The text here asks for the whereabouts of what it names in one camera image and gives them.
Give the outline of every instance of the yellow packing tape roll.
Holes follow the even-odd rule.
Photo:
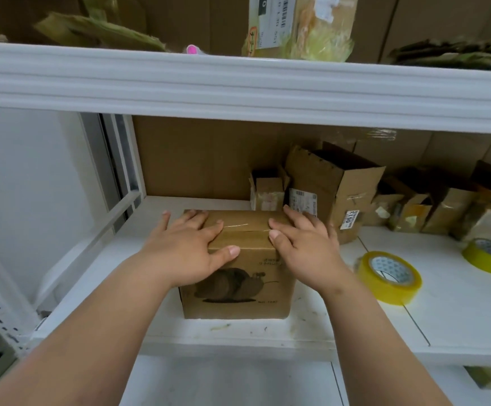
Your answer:
[[[491,240],[473,239],[461,254],[474,267],[491,273]]]
[[[391,305],[408,304],[422,286],[420,273],[411,264],[387,252],[366,253],[357,275],[378,300]]]

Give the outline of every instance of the printed snail graphic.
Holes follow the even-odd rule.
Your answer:
[[[253,276],[240,268],[218,269],[207,279],[196,284],[195,297],[209,303],[254,302],[253,299],[268,282],[264,272]]]

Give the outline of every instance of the barcode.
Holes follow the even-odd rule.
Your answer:
[[[284,0],[283,1],[283,12],[281,13],[281,28],[285,28],[285,24],[287,23],[287,10],[288,9],[289,9],[289,0]]]

